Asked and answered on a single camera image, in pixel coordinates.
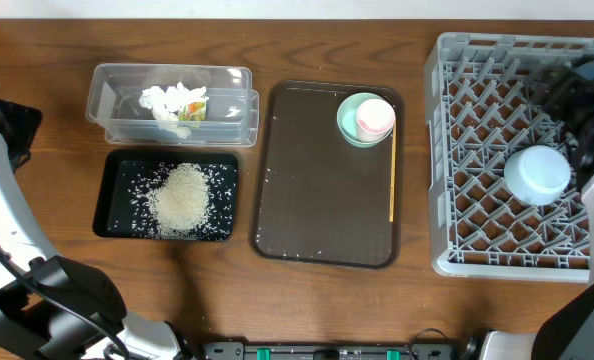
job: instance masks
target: clear plastic container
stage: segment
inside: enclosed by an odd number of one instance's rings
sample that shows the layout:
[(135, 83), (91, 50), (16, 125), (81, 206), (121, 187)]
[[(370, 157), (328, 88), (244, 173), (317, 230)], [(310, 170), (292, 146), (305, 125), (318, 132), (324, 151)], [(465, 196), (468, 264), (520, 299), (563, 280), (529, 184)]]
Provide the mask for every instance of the clear plastic container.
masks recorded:
[[(143, 90), (166, 91), (178, 82), (191, 90), (206, 86), (203, 121), (158, 121), (139, 105)], [(101, 64), (93, 74), (86, 117), (104, 127), (113, 144), (253, 146), (259, 94), (252, 90), (250, 70), (242, 67)]]

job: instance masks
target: pink cup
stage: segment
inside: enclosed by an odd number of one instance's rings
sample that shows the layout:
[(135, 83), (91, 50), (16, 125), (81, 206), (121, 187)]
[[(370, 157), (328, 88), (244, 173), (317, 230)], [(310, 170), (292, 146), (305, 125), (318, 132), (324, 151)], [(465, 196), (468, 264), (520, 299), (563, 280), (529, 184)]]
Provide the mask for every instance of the pink cup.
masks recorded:
[(395, 110), (385, 100), (370, 99), (357, 109), (357, 138), (362, 142), (379, 141), (395, 125)]

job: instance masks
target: white cup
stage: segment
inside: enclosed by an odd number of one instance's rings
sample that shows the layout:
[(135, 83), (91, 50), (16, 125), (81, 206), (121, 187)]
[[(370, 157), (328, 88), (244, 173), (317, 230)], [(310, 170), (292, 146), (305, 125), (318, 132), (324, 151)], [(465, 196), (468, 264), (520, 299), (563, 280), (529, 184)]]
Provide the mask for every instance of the white cup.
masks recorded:
[(395, 125), (395, 110), (386, 100), (366, 100), (357, 108), (359, 141), (379, 141), (388, 135), (393, 125)]
[(510, 192), (530, 205), (557, 200), (570, 182), (570, 165), (559, 151), (536, 145), (513, 154), (504, 167)]

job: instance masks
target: green bowl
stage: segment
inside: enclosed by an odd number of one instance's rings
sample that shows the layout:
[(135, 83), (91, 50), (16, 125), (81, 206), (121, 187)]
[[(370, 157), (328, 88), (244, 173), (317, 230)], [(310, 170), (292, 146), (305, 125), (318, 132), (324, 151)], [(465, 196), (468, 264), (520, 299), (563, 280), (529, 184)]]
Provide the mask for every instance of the green bowl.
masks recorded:
[(337, 109), (337, 126), (339, 126), (339, 131), (344, 136), (344, 139), (348, 141), (349, 144), (360, 147), (360, 148), (367, 148), (371, 146), (377, 145), (380, 141), (384, 140), (386, 136), (390, 135), (391, 131), (386, 133), (384, 137), (379, 140), (371, 141), (371, 142), (363, 142), (357, 138), (357, 109), (359, 109), (359, 105), (361, 105), (366, 100), (371, 99), (381, 99), (381, 96), (371, 94), (371, 93), (359, 93), (355, 95), (349, 96), (344, 102), (339, 105), (339, 109)]

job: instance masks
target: white basket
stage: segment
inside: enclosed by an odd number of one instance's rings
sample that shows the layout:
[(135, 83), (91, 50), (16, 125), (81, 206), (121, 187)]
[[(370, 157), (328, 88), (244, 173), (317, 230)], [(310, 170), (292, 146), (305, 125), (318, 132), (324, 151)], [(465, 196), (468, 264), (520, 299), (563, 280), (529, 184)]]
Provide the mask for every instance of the white basket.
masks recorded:
[(594, 55), (594, 39), (445, 33), (424, 67), (430, 129), (432, 265), (445, 276), (588, 281), (588, 217), (575, 175), (548, 206), (514, 198), (510, 155), (576, 142), (529, 101), (553, 66)]

